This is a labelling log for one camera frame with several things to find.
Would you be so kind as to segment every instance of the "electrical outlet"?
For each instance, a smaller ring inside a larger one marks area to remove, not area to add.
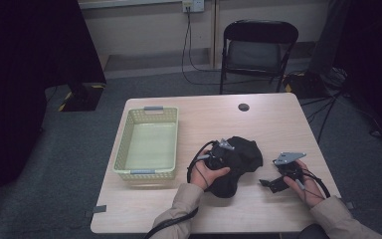
[[[182,0],[182,12],[204,12],[204,0]]]

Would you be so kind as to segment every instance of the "sleeve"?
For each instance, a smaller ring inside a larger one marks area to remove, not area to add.
[[[380,234],[355,220],[336,196],[318,203],[310,212],[331,239],[382,238]]]
[[[153,227],[165,220],[178,218],[192,212],[198,207],[203,193],[203,189],[194,184],[181,184],[175,198],[173,199],[172,207],[156,217]],[[188,238],[190,233],[191,220],[186,220],[156,232],[151,239]]]

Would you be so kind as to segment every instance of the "chair backrest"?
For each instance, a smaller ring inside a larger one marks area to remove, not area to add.
[[[224,44],[226,44],[227,40],[294,44],[297,37],[297,28],[287,22],[240,20],[226,27],[224,32]]]

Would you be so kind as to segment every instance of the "plastic basket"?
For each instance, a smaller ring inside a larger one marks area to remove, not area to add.
[[[177,108],[129,110],[113,171],[125,181],[174,179],[177,134]]]

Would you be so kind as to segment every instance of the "hand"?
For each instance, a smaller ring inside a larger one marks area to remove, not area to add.
[[[306,167],[305,163],[301,162],[299,159],[296,161],[296,163],[299,164],[303,171],[308,171],[308,168]],[[284,177],[284,182],[291,189],[293,189],[293,191],[295,191],[298,194],[299,198],[302,199],[302,201],[304,201],[309,207],[314,207],[322,200],[324,200],[324,197],[322,196],[321,191],[319,190],[314,179],[308,176],[303,177],[302,184],[305,187],[305,190],[300,189],[297,183],[288,176]]]
[[[203,160],[197,161],[191,171],[190,182],[206,190],[216,178],[226,175],[231,168],[223,167],[218,170],[211,170]]]

